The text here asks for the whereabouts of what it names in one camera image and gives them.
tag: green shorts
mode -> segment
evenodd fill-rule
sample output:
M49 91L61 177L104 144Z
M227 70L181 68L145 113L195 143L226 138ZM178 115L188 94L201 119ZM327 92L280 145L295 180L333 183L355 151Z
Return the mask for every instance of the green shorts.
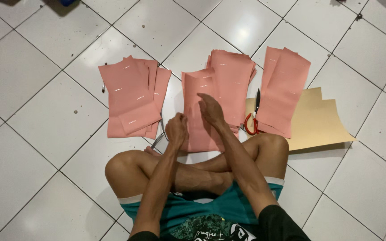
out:
M271 177L265 177L265 179L278 200L284 180ZM134 222L141 198L142 194L119 199L121 207ZM188 218L207 214L217 214L227 221L238 224L258 224L258 219L248 199L242 193L238 183L233 181L222 195L208 203L185 200L182 194L169 193L160 219L160 233L161 235L169 234Z

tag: forearm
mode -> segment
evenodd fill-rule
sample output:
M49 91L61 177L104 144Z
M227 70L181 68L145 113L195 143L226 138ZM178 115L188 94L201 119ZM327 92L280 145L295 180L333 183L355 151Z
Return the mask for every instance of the forearm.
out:
M159 221L175 179L178 150L179 147L169 143L156 165L142 196L131 236L141 231L150 231L159 236Z
M224 145L227 164L232 169L234 178L249 200L256 216L258 217L260 211L267 205L278 205L254 160L233 135L227 123L218 125L216 129Z

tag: bare foot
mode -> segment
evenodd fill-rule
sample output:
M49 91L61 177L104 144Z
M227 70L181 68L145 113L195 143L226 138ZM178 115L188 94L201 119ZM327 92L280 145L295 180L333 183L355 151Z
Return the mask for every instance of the bare foot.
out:
M153 150L151 148L151 146L147 146L145 149L144 149L145 152L147 152L148 154L151 154L153 156L162 156L162 154L158 153L157 151Z

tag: hand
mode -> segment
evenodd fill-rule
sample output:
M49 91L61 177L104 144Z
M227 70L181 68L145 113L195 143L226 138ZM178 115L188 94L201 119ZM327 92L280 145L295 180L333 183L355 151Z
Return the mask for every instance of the hand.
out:
M177 113L174 118L168 121L165 132L169 143L179 149L189 134L187 132L187 116Z
M218 101L216 101L212 96L204 93L197 93L197 95L202 98L202 100L199 101L202 117L205 118L205 120L215 129L224 126L226 121L224 120L224 115Z

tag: person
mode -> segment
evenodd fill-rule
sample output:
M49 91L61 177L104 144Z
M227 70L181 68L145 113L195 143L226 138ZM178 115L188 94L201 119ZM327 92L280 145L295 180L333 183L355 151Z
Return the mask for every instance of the person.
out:
M188 136L188 120L177 113L165 128L169 144L163 156L150 147L125 151L105 167L121 207L134 220L129 240L309 240L277 202L287 166L287 141L262 133L240 143L219 103L198 95L202 117L219 133L224 153L197 164L177 162ZM199 203L182 194L194 191L218 197Z

